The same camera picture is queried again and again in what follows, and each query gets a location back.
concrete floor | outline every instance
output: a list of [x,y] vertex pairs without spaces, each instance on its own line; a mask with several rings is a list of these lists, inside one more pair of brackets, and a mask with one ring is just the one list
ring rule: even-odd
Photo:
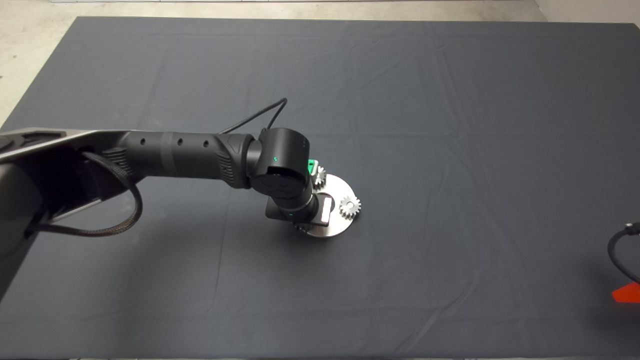
[[50,3],[0,0],[0,125],[75,17],[577,21],[640,24],[638,0],[387,1],[319,3]]

cable connector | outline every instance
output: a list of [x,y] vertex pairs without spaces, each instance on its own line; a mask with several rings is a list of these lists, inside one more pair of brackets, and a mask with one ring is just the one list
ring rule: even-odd
[[626,224],[625,233],[627,235],[640,235],[640,222]]

white label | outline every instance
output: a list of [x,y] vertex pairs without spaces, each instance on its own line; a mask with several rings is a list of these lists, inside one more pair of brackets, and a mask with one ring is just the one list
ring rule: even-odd
[[332,200],[330,197],[324,198],[324,204],[322,207],[322,217],[320,218],[322,222],[329,222],[329,215],[331,215],[331,202]]

silver gear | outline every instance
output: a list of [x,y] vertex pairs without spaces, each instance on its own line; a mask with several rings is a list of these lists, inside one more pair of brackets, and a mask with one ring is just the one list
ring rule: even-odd
[[353,196],[347,196],[340,201],[340,215],[345,219],[353,219],[360,212],[362,205],[360,199]]
[[326,183],[326,171],[322,166],[318,165],[316,176],[314,176],[314,189],[321,189]]

black cable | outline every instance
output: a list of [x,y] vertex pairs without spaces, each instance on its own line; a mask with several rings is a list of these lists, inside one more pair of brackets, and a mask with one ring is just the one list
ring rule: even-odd
[[100,165],[101,167],[111,172],[133,194],[133,199],[135,200],[133,213],[118,225],[108,227],[106,229],[85,230],[62,225],[38,224],[30,227],[30,230],[96,238],[100,236],[110,236],[123,233],[124,231],[129,230],[138,221],[140,215],[142,215],[142,196],[140,195],[138,187],[129,180],[127,172],[118,165],[114,164],[106,158],[103,158],[100,155],[94,154],[92,152],[83,152],[82,155],[90,161]]
[[620,260],[618,259],[618,256],[616,255],[616,245],[618,244],[618,241],[622,239],[622,237],[624,237],[624,235],[638,235],[638,234],[640,234],[640,223],[636,222],[634,224],[627,224],[624,230],[618,231],[609,240],[607,251],[609,252],[609,259],[611,259],[611,262],[613,263],[613,265],[615,265],[616,268],[618,268],[618,270],[620,270],[623,274],[625,274],[629,279],[632,279],[633,281],[640,284],[640,277],[638,277],[636,274],[634,274],[628,268],[622,265],[622,263],[620,263]]
[[280,114],[280,112],[282,111],[282,109],[284,109],[285,106],[287,106],[287,98],[283,97],[282,99],[278,100],[277,102],[274,102],[273,104],[267,106],[266,108],[258,111],[257,113],[251,115],[250,117],[238,122],[236,125],[233,125],[223,131],[220,131],[220,134],[227,134],[233,130],[236,130],[237,128],[246,125],[247,123],[251,122],[252,120],[256,119],[257,117],[259,117],[260,115],[264,114],[265,112],[275,108],[276,106],[280,106],[280,108],[278,109],[278,111],[276,111],[275,115],[273,115],[273,117],[271,118],[271,121],[269,121],[269,124],[267,125],[267,129],[271,129],[271,126],[273,125],[273,123],[275,122],[276,118],[278,117],[278,115]]

